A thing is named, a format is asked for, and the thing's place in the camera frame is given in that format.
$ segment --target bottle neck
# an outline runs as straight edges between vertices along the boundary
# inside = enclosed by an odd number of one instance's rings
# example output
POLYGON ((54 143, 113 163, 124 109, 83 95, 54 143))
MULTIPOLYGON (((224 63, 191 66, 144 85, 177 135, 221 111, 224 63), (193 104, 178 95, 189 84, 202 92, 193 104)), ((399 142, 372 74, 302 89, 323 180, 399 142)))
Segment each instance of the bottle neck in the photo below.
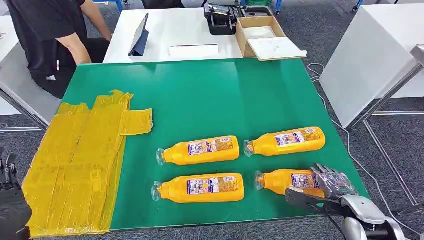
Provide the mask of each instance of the bottle neck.
POLYGON ((256 140, 251 141, 253 154, 261 152, 261 145, 256 143, 256 140))
POLYGON ((170 183, 169 182, 163 183, 159 187, 158 191, 162 199, 170 199, 170 183))
POLYGON ((274 177, 272 173, 264 173, 263 174, 263 188, 264 189, 272 189, 274 186, 274 177))
POLYGON ((173 153, 171 148, 165 149, 165 152, 163 153, 163 159, 165 160, 165 163, 173 163, 173 153))

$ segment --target bottle label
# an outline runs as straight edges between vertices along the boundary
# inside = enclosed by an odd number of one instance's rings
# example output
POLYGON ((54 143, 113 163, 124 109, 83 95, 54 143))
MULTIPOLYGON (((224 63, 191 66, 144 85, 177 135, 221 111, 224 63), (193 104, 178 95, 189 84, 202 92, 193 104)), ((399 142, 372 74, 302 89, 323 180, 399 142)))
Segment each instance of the bottle label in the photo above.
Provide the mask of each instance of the bottle label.
POLYGON ((306 128, 300 131, 283 133, 275 135, 275 140, 279 147, 287 146, 290 144, 299 144, 307 141, 320 139, 320 135, 313 128, 306 128))
POLYGON ((291 184, 293 185, 293 187, 301 188, 301 189, 309 189, 309 188, 319 189, 320 188, 317 180, 315 179, 314 176, 312 176, 312 174, 292 173, 291 184))
POLYGON ((190 179, 187 181, 188 195, 234 192, 237 190, 238 185, 235 176, 190 179))
POLYGON ((188 155, 199 155, 204 153, 214 153, 218 151, 232 149, 233 142, 230 137, 222 137, 210 141, 195 141, 187 144, 188 155))

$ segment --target green table surface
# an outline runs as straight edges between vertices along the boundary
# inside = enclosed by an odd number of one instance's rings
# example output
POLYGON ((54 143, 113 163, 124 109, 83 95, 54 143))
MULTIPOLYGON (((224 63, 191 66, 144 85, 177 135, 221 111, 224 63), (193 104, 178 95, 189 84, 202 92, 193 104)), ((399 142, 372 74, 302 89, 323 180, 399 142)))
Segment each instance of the green table surface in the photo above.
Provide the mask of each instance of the green table surface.
POLYGON ((87 103, 111 90, 134 94, 131 110, 153 108, 149 134, 127 137, 111 230, 276 220, 309 216, 285 197, 254 188, 254 174, 307 169, 314 163, 344 172, 362 196, 366 189, 300 59, 259 62, 220 59, 78 66, 63 102, 87 103), (320 127, 318 151, 178 166, 156 162, 156 150, 179 142, 235 135, 254 140, 266 133, 320 127), (244 199, 238 202, 153 201, 154 181, 179 176, 240 173, 244 199))

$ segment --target cable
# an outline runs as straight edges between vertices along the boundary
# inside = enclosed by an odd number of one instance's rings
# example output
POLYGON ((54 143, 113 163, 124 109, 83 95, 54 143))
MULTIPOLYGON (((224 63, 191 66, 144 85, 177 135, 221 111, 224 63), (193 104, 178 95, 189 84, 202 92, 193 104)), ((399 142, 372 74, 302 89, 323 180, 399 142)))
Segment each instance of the cable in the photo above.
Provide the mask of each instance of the cable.
POLYGON ((334 226, 338 229, 338 231, 341 233, 341 235, 343 235, 344 240, 347 240, 345 234, 343 233, 343 230, 340 228, 340 226, 337 224, 337 222, 334 221, 334 219, 330 215, 326 214, 326 216, 327 216, 328 219, 330 219, 332 224, 334 224, 334 226))
MULTIPOLYGON (((311 66, 320 66, 320 67, 322 67, 322 70, 324 71, 324 65, 322 65, 322 64, 319 64, 319 63, 311 63, 311 64, 309 64, 306 68, 309 70, 309 71, 311 71, 311 72, 313 72, 314 74, 316 74, 316 76, 314 76, 314 77, 311 77, 311 80, 312 80, 312 82, 313 83, 315 83, 315 82, 318 82, 319 80, 320 80, 320 77, 321 77, 321 74, 320 73, 318 73, 317 71, 315 71, 315 70, 312 70, 311 69, 311 66)), ((325 110, 328 112, 328 110, 327 110, 327 104, 326 104, 326 100, 319 94, 319 92, 318 91, 316 91, 317 93, 318 93, 318 96, 321 98, 321 100, 322 100, 322 103, 324 104, 324 107, 325 107, 325 110)), ((375 185, 377 186, 377 189, 378 189, 378 192, 380 193, 380 196, 381 196, 381 199, 383 200, 383 202, 384 202, 384 204, 385 204, 385 206, 386 206, 386 208, 387 208, 387 210, 388 210, 388 212, 390 213, 390 216, 391 216, 391 218, 392 219, 394 219, 398 224, 400 224, 400 225, 402 225, 402 226, 404 226, 406 229, 409 229, 410 231, 412 231, 413 233, 415 233, 415 234, 417 234, 417 235, 419 235, 419 236, 421 236, 421 234, 419 233, 419 232, 417 232, 417 231, 415 231, 414 229, 412 229, 412 228, 410 228, 409 226, 407 226, 407 225, 405 225, 405 224, 403 224, 401 221, 399 221, 399 220, 397 220, 396 219, 396 217, 393 215, 393 213, 392 213, 392 210, 390 210, 390 207, 389 207, 389 204, 387 203, 387 201, 386 201, 386 199, 385 199, 385 197, 384 197, 384 195, 383 195, 383 192, 382 192, 382 190, 380 189, 380 185, 379 185, 379 182, 377 181, 377 179, 373 176, 373 175, 371 175, 371 173, 369 173, 366 169, 365 169, 365 167, 364 166, 362 166, 362 164, 358 161, 358 160, 356 160, 356 158, 354 158, 354 156, 352 156, 352 153, 351 153, 351 136, 350 136, 350 134, 349 134, 349 131, 347 131, 346 129, 344 129, 342 126, 340 126, 336 121, 334 121, 333 119, 331 119, 331 121, 334 123, 334 124, 336 124, 337 125, 337 127, 339 127, 341 130, 343 130, 346 134, 347 134, 347 153, 349 153, 349 156, 350 156, 350 158, 352 158, 352 160, 354 160, 361 168, 362 168, 362 170, 370 177, 370 178, 372 178, 373 180, 374 180, 374 182, 375 182, 375 185)))
POLYGON ((334 226, 338 229, 338 231, 341 233, 341 235, 343 235, 344 240, 347 240, 346 235, 343 232, 342 228, 337 224, 336 221, 334 221, 334 219, 328 213, 320 211, 316 206, 314 206, 312 204, 308 204, 308 206, 317 210, 319 213, 323 213, 328 219, 330 219, 330 222, 332 224, 334 224, 334 226))

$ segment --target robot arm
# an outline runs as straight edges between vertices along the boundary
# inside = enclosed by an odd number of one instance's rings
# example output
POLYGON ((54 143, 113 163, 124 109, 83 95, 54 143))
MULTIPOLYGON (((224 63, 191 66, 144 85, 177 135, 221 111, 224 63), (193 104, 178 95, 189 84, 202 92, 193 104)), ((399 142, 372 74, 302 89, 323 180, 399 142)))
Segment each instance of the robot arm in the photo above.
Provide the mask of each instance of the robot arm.
POLYGON ((22 188, 16 179, 16 154, 2 159, 4 148, 0 147, 0 239, 27 240, 30 232, 25 225, 32 211, 25 200, 22 188))
POLYGON ((317 167, 311 169, 326 198, 292 188, 285 192, 286 203, 327 217, 345 217, 341 232, 346 240, 405 240, 399 224, 371 200, 359 196, 346 175, 320 164, 317 167))

